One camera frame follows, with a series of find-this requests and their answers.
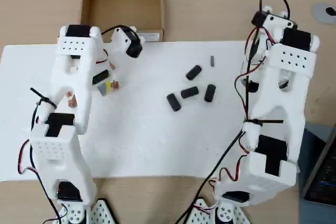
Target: wooden table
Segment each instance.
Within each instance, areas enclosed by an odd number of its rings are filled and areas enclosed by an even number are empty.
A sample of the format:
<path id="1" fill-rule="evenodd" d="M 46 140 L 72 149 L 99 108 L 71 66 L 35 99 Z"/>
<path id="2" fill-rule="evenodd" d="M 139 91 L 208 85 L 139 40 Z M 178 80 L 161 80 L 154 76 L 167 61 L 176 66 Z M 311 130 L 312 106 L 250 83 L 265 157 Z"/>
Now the wooden table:
<path id="1" fill-rule="evenodd" d="M 307 99 L 310 122 L 335 122 L 336 87 L 331 74 L 336 66 L 333 39 L 336 29 L 318 24 L 311 16 L 314 3 L 336 5 L 336 0 L 288 0 L 299 28 L 320 36 L 321 47 Z M 258 0 L 165 0 L 166 41 L 244 40 Z M 59 28 L 80 21 L 81 0 L 0 0 L 0 51 L 9 44 L 54 44 Z M 265 0 L 277 12 L 279 0 Z M 201 179 L 150 177 L 97 179 L 99 196 L 107 197 L 121 223 L 174 223 L 191 202 Z M 0 219 L 3 223 L 42 223 L 54 216 L 37 182 L 0 183 Z M 211 200 L 207 187 L 202 195 Z M 298 189 L 283 191 L 275 199 L 245 209 L 256 224 L 297 224 Z"/>

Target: cardboard box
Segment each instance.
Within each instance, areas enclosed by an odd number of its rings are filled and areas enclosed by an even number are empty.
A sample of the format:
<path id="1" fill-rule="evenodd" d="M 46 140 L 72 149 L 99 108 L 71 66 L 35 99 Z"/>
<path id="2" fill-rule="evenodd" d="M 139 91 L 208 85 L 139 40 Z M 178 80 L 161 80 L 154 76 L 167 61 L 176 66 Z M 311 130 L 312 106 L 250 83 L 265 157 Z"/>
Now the cardboard box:
<path id="1" fill-rule="evenodd" d="M 102 31 L 115 26 L 135 26 L 146 41 L 162 41 L 164 31 L 163 0 L 82 0 L 81 24 Z M 104 36 L 108 42 L 111 34 Z"/>

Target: white foam board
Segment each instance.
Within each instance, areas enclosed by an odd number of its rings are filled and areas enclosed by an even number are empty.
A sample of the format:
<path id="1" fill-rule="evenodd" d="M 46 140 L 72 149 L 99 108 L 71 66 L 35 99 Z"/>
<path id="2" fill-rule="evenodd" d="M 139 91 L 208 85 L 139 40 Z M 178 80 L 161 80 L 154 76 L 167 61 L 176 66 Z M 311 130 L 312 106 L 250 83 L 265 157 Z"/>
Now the white foam board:
<path id="1" fill-rule="evenodd" d="M 4 49 L 0 63 L 0 181 L 35 179 L 17 173 L 17 156 L 28 138 L 38 96 L 48 89 L 55 45 L 18 45 Z M 242 41 L 146 43 L 138 59 L 113 57 L 122 87 L 102 97 L 93 92 L 89 127 L 80 146 L 93 177 L 205 177 L 240 130 L 244 119 L 233 82 L 240 73 Z M 215 56 L 215 67 L 210 56 Z M 193 81 L 185 74 L 196 64 Z M 217 86 L 205 102 L 208 84 Z M 183 100 L 180 91 L 198 86 L 200 94 Z M 174 92 L 182 108 L 173 112 L 166 96 Z M 58 110 L 71 111 L 66 100 Z M 29 147 L 23 165 L 29 164 Z"/>

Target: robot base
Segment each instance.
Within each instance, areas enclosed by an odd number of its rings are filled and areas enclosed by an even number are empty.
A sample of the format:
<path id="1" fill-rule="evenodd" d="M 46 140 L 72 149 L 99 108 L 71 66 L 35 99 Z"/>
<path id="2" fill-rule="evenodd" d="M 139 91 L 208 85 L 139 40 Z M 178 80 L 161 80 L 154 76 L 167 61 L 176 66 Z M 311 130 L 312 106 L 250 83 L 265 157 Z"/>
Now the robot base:
<path id="1" fill-rule="evenodd" d="M 204 199 L 198 199 L 196 206 L 207 208 Z M 240 207 L 235 207 L 232 204 L 221 202 L 219 206 L 208 211 L 206 214 L 203 211 L 193 208 L 186 224 L 250 224 Z"/>
<path id="2" fill-rule="evenodd" d="M 62 217 L 61 223 L 64 224 L 118 224 L 113 211 L 111 210 L 106 199 L 98 199 L 96 205 L 87 214 L 88 211 L 81 211 L 78 208 L 78 204 L 67 203 L 65 204 L 68 209 L 62 207 L 59 215 Z M 54 220 L 52 224 L 59 224 L 58 220 Z"/>

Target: black zip tie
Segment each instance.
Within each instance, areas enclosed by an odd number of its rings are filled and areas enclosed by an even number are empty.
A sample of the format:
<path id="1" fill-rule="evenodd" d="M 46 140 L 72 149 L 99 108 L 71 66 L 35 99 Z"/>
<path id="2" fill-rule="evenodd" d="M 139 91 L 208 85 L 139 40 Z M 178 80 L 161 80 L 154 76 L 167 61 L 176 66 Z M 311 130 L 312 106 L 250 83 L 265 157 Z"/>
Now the black zip tie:
<path id="1" fill-rule="evenodd" d="M 57 105 L 54 104 L 49 98 L 45 97 L 44 95 L 40 94 L 39 92 L 36 91 L 36 89 L 34 88 L 30 88 L 30 90 L 32 90 L 32 92 L 34 92 L 35 94 L 37 94 L 39 97 L 41 97 L 41 99 L 36 103 L 37 106 L 40 106 L 42 102 L 46 102 L 49 103 L 51 106 L 53 106 L 55 109 L 57 109 Z"/>
<path id="2" fill-rule="evenodd" d="M 259 120 L 259 119 L 246 119 L 244 122 L 258 124 L 263 126 L 264 123 L 283 123 L 283 120 Z"/>

